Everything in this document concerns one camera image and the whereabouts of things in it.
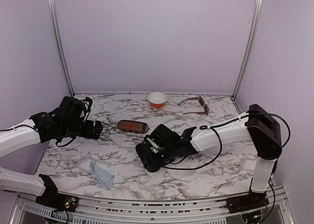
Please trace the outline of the brown striped glasses case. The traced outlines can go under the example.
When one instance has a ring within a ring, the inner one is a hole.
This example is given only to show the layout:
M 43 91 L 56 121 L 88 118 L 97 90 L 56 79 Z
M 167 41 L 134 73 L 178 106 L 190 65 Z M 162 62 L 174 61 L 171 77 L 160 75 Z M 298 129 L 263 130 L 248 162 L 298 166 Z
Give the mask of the brown striped glasses case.
M 117 127 L 121 131 L 145 134 L 148 132 L 149 126 L 147 123 L 134 120 L 120 120 Z

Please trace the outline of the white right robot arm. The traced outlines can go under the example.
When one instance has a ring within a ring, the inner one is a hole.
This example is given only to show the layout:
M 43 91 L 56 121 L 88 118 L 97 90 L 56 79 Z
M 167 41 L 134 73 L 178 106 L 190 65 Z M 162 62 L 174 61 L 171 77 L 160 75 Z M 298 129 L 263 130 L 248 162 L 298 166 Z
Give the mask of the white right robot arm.
M 282 141 L 280 121 L 287 124 L 281 116 L 253 104 L 247 112 L 233 119 L 211 126 L 191 127 L 181 135 L 161 124 L 144 139 L 143 164 L 148 171 L 155 172 L 177 158 L 216 146 L 222 149 L 227 144 L 251 141 L 257 152 L 257 161 L 250 192 L 243 197 L 243 204 L 254 208 L 261 202 L 274 166 L 290 140 Z

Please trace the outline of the black woven glasses case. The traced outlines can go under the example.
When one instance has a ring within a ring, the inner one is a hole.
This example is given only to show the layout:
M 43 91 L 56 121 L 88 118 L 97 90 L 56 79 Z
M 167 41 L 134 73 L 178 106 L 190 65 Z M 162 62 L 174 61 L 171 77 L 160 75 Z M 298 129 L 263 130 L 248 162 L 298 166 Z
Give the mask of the black woven glasses case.
M 154 161 L 155 152 L 152 147 L 145 143 L 139 143 L 136 145 L 135 150 L 143 164 L 143 167 L 149 172 L 157 172 L 160 169 L 160 165 Z

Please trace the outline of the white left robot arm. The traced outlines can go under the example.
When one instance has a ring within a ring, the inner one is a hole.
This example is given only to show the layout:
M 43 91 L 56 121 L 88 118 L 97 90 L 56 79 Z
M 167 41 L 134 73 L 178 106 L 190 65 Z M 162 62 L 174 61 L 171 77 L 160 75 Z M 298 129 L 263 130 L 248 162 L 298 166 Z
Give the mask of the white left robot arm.
M 103 130 L 102 123 L 90 120 L 93 101 L 89 97 L 80 100 L 65 96 L 59 107 L 51 112 L 40 112 L 22 123 L 0 132 L 0 155 L 6 156 L 22 148 L 54 140 L 57 147 L 66 147 L 76 138 L 98 140 Z M 21 172 L 0 169 L 0 188 L 4 191 L 34 195 L 57 207 L 62 196 L 51 178 L 40 174 L 27 175 Z

